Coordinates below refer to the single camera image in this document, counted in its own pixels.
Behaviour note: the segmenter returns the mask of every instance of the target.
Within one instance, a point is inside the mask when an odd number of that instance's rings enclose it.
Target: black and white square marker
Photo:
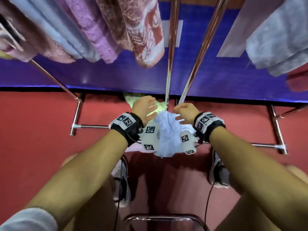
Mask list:
[[[200,121],[205,124],[208,120],[210,120],[210,119],[208,117],[204,116],[203,118],[201,118]]]
[[[186,151],[187,154],[193,154],[195,153],[193,150],[189,150],[189,151]]]
[[[203,124],[201,122],[199,122],[198,125],[197,125],[197,129],[199,131],[202,131],[202,127],[203,127]]]
[[[207,114],[207,116],[208,116],[209,118],[214,118],[214,117],[216,117],[213,113]]]
[[[117,118],[118,121],[123,121],[124,119],[126,118],[126,116],[124,115],[121,115]]]
[[[146,129],[146,133],[154,133],[155,131],[155,126],[148,126]]]
[[[188,135],[182,136],[181,139],[182,139],[182,142],[183,142],[183,143],[186,142],[186,141],[188,141]]]
[[[129,127],[131,124],[133,124],[133,122],[129,119],[129,118],[126,118],[123,120],[124,124]]]
[[[145,147],[145,149],[147,149],[147,150],[154,150],[153,145],[144,144],[144,147]]]

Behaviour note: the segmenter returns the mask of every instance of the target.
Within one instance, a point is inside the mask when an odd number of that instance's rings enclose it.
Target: gray blue garment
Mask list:
[[[21,210],[0,226],[0,231],[57,231],[54,217],[40,208]]]
[[[160,112],[154,121],[160,126],[159,147],[154,155],[159,157],[172,157],[175,153],[182,153],[180,133],[182,131],[195,132],[192,125],[181,125],[175,120],[177,114],[168,111]]]
[[[43,30],[50,38],[57,42],[64,50],[74,58],[80,59],[82,55],[75,49],[70,42],[49,22],[42,12],[32,3],[31,0],[9,0],[14,4],[28,19]]]
[[[100,60],[98,52],[69,19],[66,13],[58,6],[55,0],[31,1],[84,58],[90,62]]]
[[[308,62],[308,0],[286,0],[248,38],[246,51],[257,69],[274,76]]]

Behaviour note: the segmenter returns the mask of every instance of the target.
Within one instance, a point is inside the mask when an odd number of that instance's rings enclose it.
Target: brown garment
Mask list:
[[[30,54],[40,53],[43,56],[61,63],[71,63],[75,59],[69,55],[65,50],[57,45],[51,38],[44,34],[43,31],[25,17],[8,0],[0,0],[0,14],[5,16],[13,26],[23,35],[26,39],[26,48],[32,49]]]
[[[134,51],[142,67],[154,66],[164,55],[157,0],[96,0],[112,36]]]

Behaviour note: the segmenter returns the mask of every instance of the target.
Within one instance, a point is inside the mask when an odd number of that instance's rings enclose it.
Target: yellow garment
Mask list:
[[[0,50],[0,58],[6,59],[6,60],[14,59],[14,57],[12,57],[12,56],[9,55],[9,54],[6,54],[5,52],[3,52],[3,51],[1,51],[1,50]]]
[[[125,100],[126,102],[130,105],[130,107],[132,108],[133,107],[133,104],[134,102],[140,98],[140,97],[143,97],[143,96],[147,96],[146,94],[142,94],[142,93],[129,93],[129,92],[124,92],[124,97],[125,97]],[[155,101],[155,105],[157,105],[157,109],[151,113],[148,114],[151,115],[153,114],[154,112],[162,112],[162,111],[165,111],[167,110],[167,105],[165,102],[158,102],[157,100]]]

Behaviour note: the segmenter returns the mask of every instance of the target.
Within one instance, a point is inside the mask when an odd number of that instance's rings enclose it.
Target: sneaker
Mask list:
[[[119,205],[120,208],[127,207],[131,201],[131,191],[129,189],[127,182],[127,177],[128,177],[127,165],[128,165],[127,160],[125,159],[124,156],[122,156],[111,173],[114,180],[116,181],[115,182],[116,190],[113,199],[116,206],[118,206],[118,202],[120,201]]]
[[[230,187],[229,185],[223,184],[221,182],[221,178],[219,175],[219,173],[222,171],[223,168],[225,168],[225,166],[223,165],[216,151],[213,150],[212,156],[213,156],[213,163],[209,173],[210,184],[218,188],[229,188]]]

